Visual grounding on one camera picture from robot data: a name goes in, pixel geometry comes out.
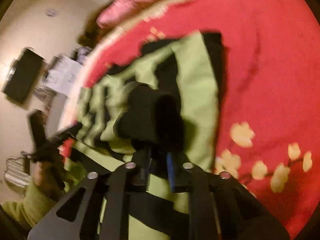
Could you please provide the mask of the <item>left forearm green sleeve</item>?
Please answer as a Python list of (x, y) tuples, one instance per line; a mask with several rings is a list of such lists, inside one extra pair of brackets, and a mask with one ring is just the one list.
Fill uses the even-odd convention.
[(1, 209), (20, 228), (31, 230), (56, 203), (31, 182), (20, 202), (3, 202)]

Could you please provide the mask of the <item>left hand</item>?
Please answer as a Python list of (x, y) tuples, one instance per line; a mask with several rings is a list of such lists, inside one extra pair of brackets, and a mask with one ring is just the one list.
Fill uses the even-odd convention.
[(61, 177), (54, 174), (57, 168), (50, 162), (37, 162), (33, 174), (34, 184), (42, 191), (47, 197), (58, 202), (64, 195), (64, 190), (59, 186)]

